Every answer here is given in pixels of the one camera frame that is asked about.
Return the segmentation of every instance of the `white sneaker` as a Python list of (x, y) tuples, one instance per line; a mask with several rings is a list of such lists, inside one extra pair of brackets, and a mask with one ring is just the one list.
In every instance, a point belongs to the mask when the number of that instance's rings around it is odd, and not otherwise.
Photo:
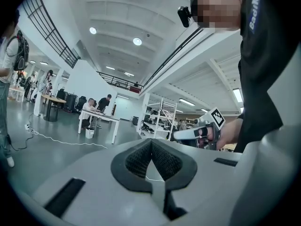
[(8, 161), (8, 165), (10, 168), (13, 168), (15, 166), (15, 162), (12, 157), (8, 157), (6, 160)]

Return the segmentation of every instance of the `gray floor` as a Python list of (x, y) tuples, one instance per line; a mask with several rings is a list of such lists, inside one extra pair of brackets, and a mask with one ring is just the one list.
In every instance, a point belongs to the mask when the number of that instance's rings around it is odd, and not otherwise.
[[(8, 101), (8, 132), (14, 148), (24, 147), (31, 134), (25, 130), (28, 117), (33, 113), (33, 103)], [(68, 143), (95, 143), (107, 148), (140, 139), (133, 124), (120, 121), (115, 144), (111, 144), (113, 122), (102, 121), (102, 129), (96, 129), (93, 139), (86, 139), (85, 131), (78, 134), (79, 114), (59, 111), (57, 122), (48, 122), (43, 115), (30, 117), (31, 126), (41, 134)], [(9, 170), (11, 184), (31, 195), (51, 175), (60, 172), (80, 157), (105, 148), (96, 145), (68, 145), (35, 135), (28, 141), (28, 148), (15, 152), (15, 167)]]

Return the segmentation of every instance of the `hand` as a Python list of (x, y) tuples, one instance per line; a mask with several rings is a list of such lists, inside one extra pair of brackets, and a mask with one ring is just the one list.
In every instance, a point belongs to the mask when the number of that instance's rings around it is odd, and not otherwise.
[[(233, 144), (236, 143), (238, 140), (239, 132), (241, 129), (243, 120), (242, 119), (236, 119), (234, 121), (231, 121), (224, 125), (221, 129), (221, 137), (216, 143), (216, 150), (220, 150), (227, 144)], [(208, 127), (208, 134), (207, 138), (209, 141), (213, 140), (213, 128)], [(204, 143), (204, 140), (199, 140), (200, 145)]]

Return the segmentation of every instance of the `black headset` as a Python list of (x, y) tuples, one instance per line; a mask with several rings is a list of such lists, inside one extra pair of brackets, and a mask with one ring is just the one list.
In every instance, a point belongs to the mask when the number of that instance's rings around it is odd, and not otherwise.
[(189, 11), (188, 7), (179, 7), (178, 9), (178, 15), (180, 17), (180, 20), (182, 21), (182, 24), (185, 28), (189, 27), (189, 20), (192, 17), (192, 13)]

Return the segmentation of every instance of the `black t-shirt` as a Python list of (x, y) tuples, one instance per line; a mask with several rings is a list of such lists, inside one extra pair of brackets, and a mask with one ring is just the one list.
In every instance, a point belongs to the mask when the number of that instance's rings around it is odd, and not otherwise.
[(294, 0), (243, 0), (238, 65), (244, 97), (243, 124), (235, 152), (282, 126), (267, 91), (288, 64), (299, 37)]
[(110, 101), (107, 100), (107, 98), (102, 98), (99, 102), (98, 102), (98, 110), (102, 111), (106, 106), (108, 106), (110, 104)]

